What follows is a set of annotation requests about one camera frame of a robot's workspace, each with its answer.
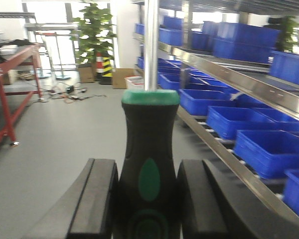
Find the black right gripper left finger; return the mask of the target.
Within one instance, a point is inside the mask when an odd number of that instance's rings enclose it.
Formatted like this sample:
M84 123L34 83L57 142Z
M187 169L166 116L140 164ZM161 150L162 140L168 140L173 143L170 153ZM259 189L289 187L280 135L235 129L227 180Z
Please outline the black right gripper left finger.
M111 238L117 183L114 160L90 158L73 184L23 238Z

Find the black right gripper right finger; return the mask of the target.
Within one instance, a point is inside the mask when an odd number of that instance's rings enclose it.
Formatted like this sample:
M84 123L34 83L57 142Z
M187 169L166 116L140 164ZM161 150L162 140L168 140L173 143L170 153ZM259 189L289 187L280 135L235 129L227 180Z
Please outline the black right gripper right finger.
M299 239L299 226L265 206L225 164L183 160L177 178L185 239Z

